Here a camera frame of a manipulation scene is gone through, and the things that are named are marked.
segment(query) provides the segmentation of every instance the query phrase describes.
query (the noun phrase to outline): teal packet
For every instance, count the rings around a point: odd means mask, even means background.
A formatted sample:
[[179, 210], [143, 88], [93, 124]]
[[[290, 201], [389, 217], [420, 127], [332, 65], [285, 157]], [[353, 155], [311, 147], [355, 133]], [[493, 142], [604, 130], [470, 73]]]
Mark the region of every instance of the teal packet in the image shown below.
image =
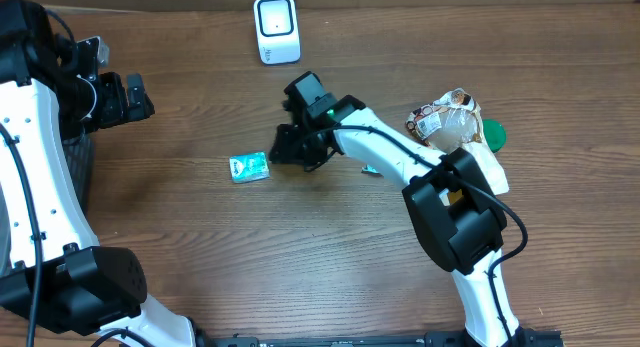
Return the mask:
[[269, 178], [269, 166], [264, 152], [229, 158], [231, 180], [234, 183], [246, 183]]

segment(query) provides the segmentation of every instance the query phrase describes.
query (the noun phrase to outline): wooden table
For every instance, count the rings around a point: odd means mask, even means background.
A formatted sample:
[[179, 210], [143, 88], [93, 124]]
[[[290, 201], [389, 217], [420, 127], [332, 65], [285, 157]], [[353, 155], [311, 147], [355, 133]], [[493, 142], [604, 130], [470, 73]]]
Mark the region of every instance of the wooden table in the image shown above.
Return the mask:
[[[336, 157], [305, 174], [230, 181], [268, 151], [282, 89], [307, 70], [391, 126], [463, 87], [504, 124], [504, 200], [530, 243], [504, 266], [522, 325], [567, 346], [640, 341], [638, 5], [302, 10], [303, 57], [261, 65], [251, 12], [67, 16], [140, 72], [156, 115], [95, 134], [88, 219], [132, 249], [149, 290], [213, 336], [422, 334], [462, 329], [455, 286], [416, 241], [401, 194]], [[505, 248], [519, 243], [514, 224]], [[0, 314], [1, 346], [26, 323]], [[40, 346], [92, 338], [40, 331]]]

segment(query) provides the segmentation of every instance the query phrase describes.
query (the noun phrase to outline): green round object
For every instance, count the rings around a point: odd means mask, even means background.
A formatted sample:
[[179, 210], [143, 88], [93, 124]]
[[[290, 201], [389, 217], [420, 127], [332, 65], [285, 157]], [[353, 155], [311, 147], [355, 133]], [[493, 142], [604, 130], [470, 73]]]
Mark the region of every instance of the green round object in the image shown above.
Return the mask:
[[484, 137], [487, 139], [487, 144], [491, 152], [496, 153], [500, 151], [502, 146], [507, 143], [507, 132], [504, 130], [504, 127], [496, 120], [484, 120], [482, 121], [482, 127], [484, 128]]

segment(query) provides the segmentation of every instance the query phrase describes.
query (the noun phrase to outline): plastic bag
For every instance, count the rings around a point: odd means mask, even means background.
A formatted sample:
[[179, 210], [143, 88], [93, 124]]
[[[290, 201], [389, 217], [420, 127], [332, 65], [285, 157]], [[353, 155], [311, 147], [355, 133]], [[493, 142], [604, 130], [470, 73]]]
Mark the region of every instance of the plastic bag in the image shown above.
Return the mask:
[[427, 147], [445, 153], [462, 147], [476, 159], [494, 194], [509, 191], [504, 169], [487, 145], [480, 106], [462, 88], [411, 112], [406, 127]]

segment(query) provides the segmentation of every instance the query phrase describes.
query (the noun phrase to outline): small teal package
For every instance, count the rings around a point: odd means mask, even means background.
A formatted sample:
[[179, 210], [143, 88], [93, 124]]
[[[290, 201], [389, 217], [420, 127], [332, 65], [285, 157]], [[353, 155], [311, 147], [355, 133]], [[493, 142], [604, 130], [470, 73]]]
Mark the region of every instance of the small teal package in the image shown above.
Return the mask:
[[234, 183], [245, 183], [269, 178], [269, 166], [264, 152], [229, 158], [231, 180]]

